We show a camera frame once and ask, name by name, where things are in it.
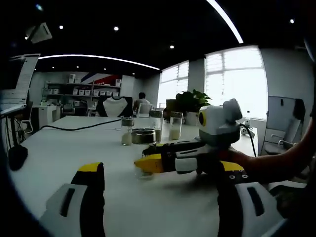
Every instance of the green leaves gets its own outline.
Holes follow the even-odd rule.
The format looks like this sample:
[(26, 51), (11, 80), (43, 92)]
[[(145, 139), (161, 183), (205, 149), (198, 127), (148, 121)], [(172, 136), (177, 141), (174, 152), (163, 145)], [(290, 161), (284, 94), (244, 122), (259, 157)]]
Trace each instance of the green leaves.
[(201, 107), (210, 105), (208, 100), (211, 98), (194, 89), (192, 93), (185, 91), (182, 94), (177, 94), (176, 100), (177, 107), (182, 112), (198, 112)]

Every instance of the hand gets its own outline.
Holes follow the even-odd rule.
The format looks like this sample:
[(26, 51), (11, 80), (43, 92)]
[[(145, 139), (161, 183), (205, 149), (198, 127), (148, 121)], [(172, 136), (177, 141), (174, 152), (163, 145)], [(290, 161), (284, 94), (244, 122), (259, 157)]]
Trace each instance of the hand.
[(220, 151), (218, 156), (220, 160), (239, 164), (244, 169), (248, 167), (247, 164), (251, 159), (253, 159), (252, 157), (249, 157), (244, 153), (235, 150), (233, 147), (230, 147), (228, 150), (225, 151)]

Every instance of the human arm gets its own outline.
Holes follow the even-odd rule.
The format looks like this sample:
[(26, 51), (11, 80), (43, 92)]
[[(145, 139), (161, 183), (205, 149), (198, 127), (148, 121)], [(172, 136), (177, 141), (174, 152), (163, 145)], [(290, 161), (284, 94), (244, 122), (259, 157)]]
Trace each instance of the human arm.
[(312, 118), (303, 139), (285, 153), (254, 158), (228, 150), (220, 154), (220, 159), (241, 165), (255, 181), (282, 181), (300, 173), (311, 162), (316, 152), (315, 141), (316, 121)]

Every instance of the jar lid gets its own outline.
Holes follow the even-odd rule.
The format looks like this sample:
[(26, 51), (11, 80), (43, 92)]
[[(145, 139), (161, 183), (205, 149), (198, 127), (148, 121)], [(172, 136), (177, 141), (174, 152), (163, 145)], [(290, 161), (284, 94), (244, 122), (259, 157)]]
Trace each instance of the jar lid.
[(162, 118), (162, 111), (150, 110), (149, 116), (152, 118)]
[(171, 117), (174, 117), (174, 118), (182, 118), (183, 114), (181, 112), (171, 112)]
[(135, 128), (132, 130), (132, 143), (152, 144), (156, 142), (156, 132), (152, 128)]
[(134, 119), (133, 118), (121, 118), (122, 126), (134, 126)]

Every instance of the computer monitor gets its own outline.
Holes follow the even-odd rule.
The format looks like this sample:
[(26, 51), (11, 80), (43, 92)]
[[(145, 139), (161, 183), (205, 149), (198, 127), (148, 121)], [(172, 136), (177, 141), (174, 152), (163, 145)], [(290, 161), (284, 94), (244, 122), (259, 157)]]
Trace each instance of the computer monitor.
[(12, 90), (16, 88), (25, 58), (9, 60), (0, 72), (0, 89)]
[(40, 54), (25, 54), (9, 59), (0, 72), (0, 114), (23, 109), (35, 65)]

